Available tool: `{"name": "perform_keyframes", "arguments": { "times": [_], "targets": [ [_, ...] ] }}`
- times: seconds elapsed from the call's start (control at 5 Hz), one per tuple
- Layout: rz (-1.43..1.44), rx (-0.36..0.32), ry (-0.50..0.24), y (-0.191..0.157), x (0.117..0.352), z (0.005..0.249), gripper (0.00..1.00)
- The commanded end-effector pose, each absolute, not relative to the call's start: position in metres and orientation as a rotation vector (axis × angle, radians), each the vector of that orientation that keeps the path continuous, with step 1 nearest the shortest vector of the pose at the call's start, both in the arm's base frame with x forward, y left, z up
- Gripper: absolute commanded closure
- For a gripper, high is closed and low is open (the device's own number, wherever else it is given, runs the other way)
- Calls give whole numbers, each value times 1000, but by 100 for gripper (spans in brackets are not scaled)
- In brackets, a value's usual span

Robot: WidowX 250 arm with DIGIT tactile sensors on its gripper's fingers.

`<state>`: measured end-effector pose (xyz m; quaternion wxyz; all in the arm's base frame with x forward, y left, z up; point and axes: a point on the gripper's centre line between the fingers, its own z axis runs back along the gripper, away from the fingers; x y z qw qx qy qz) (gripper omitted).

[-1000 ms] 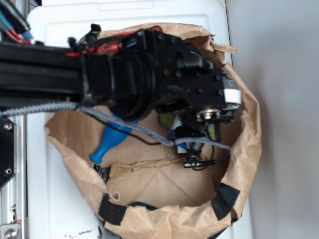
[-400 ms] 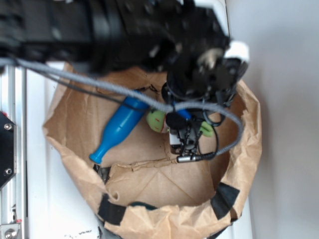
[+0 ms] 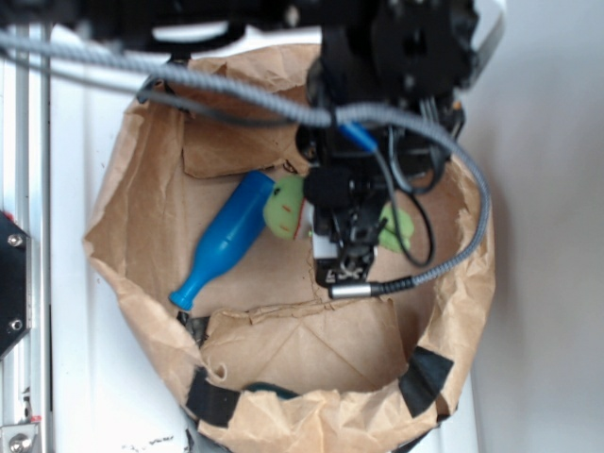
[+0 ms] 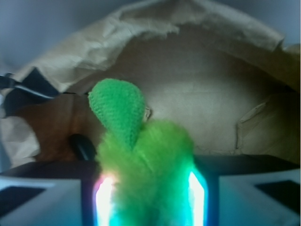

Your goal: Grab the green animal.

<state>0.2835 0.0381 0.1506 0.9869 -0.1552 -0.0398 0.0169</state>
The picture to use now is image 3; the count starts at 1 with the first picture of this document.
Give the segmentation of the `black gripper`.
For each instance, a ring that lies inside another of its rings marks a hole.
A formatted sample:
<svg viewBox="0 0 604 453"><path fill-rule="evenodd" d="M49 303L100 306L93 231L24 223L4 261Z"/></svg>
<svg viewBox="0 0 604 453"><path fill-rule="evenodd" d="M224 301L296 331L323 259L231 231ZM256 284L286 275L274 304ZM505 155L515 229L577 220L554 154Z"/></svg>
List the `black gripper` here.
<svg viewBox="0 0 604 453"><path fill-rule="evenodd" d="M378 246L391 246L416 267L431 264L434 232L417 198L444 175L446 150L396 126L369 127L357 139L350 132L300 126L295 144L310 164L303 194L313 207L315 280L321 287L365 281ZM409 229L394 213L397 192L421 215L425 252L412 251Z"/></svg>

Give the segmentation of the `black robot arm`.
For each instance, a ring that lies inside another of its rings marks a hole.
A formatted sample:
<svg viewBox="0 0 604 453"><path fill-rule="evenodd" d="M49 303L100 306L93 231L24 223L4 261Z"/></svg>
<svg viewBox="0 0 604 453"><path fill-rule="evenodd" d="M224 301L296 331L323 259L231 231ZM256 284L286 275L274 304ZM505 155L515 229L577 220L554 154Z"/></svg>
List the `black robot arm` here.
<svg viewBox="0 0 604 453"><path fill-rule="evenodd" d="M131 51L122 57L35 42L3 33L5 49L147 74L217 92L274 113L274 124L295 123L312 167L304 194L313 206L313 237L327 243L316 259L317 282L332 298L392 294L432 281L466 260L485 234L488 184L457 144L464 113L456 93L470 87L498 43L492 32L475 48L478 13L471 1L5 1L2 26L84 25L98 41ZM153 64L138 52L191 54L262 31L317 27L318 58L307 75L309 104L176 63ZM421 273L386 282L367 275L385 224L378 210L396 191L417 195L412 179L440 178L459 158L479 190L479 218L470 243L445 262L424 262Z"/></svg>

